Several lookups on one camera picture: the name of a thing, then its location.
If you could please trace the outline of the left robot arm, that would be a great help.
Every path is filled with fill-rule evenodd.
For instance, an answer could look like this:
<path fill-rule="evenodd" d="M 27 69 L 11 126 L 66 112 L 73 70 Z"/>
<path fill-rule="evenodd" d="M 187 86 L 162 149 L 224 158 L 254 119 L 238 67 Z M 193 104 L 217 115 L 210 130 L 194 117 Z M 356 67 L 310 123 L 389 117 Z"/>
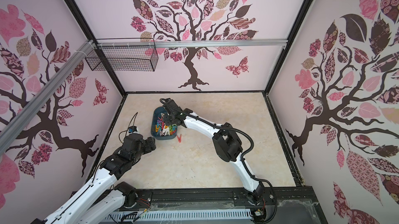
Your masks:
<path fill-rule="evenodd" d="M 35 219 L 33 224 L 98 224 L 114 210 L 136 204 L 136 189 L 121 182 L 104 199 L 96 202 L 127 171 L 137 164 L 142 155 L 156 150 L 155 138 L 144 139 L 134 132 L 124 138 L 118 147 L 99 165 L 95 174 L 61 207 L 44 220 Z"/>

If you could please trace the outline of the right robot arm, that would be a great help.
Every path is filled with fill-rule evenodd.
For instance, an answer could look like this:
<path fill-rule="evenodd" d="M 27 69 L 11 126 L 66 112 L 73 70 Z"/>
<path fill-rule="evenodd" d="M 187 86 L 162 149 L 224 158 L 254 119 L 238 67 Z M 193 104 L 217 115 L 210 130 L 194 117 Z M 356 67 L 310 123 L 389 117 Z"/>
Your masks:
<path fill-rule="evenodd" d="M 248 201 L 253 205 L 259 204 L 265 186 L 245 160 L 245 155 L 254 147 L 251 137 L 229 123 L 213 123 L 190 109 L 183 110 L 171 98 L 161 98 L 160 102 L 167 111 L 165 122 L 195 130 L 212 140 L 217 156 L 235 168 L 243 188 L 247 191 Z"/>

